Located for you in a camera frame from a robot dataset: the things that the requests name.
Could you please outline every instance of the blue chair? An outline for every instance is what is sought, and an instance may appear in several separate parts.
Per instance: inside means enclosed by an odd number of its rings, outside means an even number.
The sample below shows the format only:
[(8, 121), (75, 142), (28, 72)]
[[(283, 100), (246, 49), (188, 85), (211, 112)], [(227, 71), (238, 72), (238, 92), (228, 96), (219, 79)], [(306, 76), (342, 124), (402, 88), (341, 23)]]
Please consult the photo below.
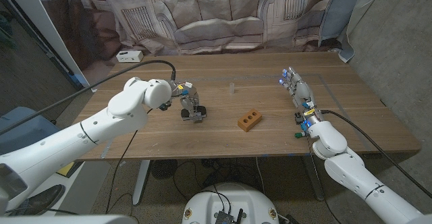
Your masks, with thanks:
[(303, 45), (318, 40), (337, 38), (351, 18), (357, 0), (307, 0), (306, 9), (297, 21), (293, 43)]

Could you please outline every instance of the brick with holes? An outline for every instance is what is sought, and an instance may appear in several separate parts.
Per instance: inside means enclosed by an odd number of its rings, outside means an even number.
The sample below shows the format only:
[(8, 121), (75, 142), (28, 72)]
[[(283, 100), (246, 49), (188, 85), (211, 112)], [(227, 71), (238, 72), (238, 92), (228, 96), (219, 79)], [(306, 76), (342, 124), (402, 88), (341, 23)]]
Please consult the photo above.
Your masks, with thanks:
[(256, 109), (251, 109), (245, 115), (243, 115), (237, 121), (238, 127), (242, 128), (245, 132), (248, 132), (252, 127), (254, 127), (258, 122), (261, 121), (263, 115)]

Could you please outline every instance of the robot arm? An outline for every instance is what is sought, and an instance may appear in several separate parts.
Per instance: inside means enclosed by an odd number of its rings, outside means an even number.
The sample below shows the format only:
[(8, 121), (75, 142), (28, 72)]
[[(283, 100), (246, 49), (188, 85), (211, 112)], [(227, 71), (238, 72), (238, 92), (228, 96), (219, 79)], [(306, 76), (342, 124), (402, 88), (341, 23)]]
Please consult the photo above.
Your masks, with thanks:
[(171, 86), (165, 80), (132, 78), (95, 115), (0, 156), (0, 189), (7, 194), (6, 209), (16, 208), (49, 176), (98, 144), (144, 127), (148, 116), (142, 104), (155, 109), (170, 98)]
[(304, 135), (312, 139), (313, 151), (325, 160), (325, 170), (337, 183), (362, 198), (386, 223), (408, 223), (423, 214), (390, 190), (365, 168), (363, 160), (351, 150), (345, 137), (317, 110), (312, 90), (294, 69), (283, 70), (279, 81), (287, 89), (301, 113), (295, 115)]

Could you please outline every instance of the white power strip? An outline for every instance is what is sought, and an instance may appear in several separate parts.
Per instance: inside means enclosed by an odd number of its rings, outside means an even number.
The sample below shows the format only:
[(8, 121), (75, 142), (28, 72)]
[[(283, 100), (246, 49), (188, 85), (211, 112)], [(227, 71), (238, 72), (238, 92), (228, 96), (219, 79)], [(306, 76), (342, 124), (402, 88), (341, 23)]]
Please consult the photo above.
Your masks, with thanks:
[(144, 55), (142, 51), (120, 51), (116, 57), (119, 62), (140, 62)]

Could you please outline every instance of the table leg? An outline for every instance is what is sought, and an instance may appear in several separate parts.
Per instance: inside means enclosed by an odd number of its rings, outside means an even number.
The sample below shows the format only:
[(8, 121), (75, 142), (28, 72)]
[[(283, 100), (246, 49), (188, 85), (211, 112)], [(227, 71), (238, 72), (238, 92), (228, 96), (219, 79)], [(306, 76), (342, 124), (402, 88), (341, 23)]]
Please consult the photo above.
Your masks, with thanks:
[(150, 166), (150, 160), (142, 160), (140, 165), (140, 170), (138, 171), (138, 177), (136, 178), (134, 195), (132, 196), (132, 203), (134, 206), (139, 205), (144, 192), (144, 184), (147, 179)]
[(302, 157), (304, 166), (306, 167), (306, 172), (308, 173), (310, 182), (312, 183), (312, 189), (315, 193), (315, 198), (318, 201), (324, 200), (324, 193), (323, 189), (321, 188), (321, 184), (319, 182), (318, 176), (317, 176), (317, 170), (315, 169), (315, 166), (313, 165), (311, 156), (303, 156)]

